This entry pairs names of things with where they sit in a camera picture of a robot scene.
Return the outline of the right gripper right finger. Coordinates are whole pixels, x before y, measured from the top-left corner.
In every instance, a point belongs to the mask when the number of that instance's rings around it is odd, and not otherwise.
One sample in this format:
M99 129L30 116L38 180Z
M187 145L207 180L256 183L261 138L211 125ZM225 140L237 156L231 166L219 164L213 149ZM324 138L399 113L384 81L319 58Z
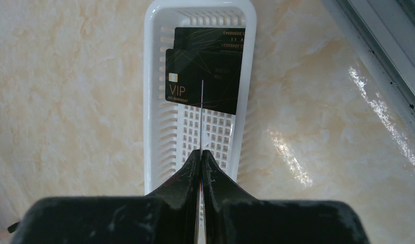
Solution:
M369 243L357 213L331 200L259 200L201 157L207 243Z

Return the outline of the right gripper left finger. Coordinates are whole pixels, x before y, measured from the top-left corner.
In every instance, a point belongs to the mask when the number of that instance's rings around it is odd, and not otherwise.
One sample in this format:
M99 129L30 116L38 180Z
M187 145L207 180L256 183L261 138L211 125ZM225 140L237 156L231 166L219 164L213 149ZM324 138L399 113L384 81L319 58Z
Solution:
M197 243L201 152L145 196L48 197L12 243Z

